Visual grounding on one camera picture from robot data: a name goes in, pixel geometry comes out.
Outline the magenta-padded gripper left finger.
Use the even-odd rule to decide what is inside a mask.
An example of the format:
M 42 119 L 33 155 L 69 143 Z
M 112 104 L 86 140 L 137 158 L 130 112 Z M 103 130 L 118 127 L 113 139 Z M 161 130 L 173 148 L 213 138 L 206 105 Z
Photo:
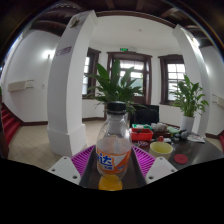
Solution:
M 100 175 L 96 169 L 95 146 L 92 145 L 72 157 L 61 157 L 49 172 L 83 188 L 97 189 Z

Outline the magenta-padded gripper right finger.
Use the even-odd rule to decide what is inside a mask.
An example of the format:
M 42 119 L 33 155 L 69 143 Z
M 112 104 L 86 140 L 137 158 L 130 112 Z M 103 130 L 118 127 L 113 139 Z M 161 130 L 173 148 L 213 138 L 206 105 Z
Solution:
M 133 146 L 128 170 L 122 180 L 123 188 L 140 188 L 176 171 L 177 169 L 164 157 L 154 157 L 145 150 Z

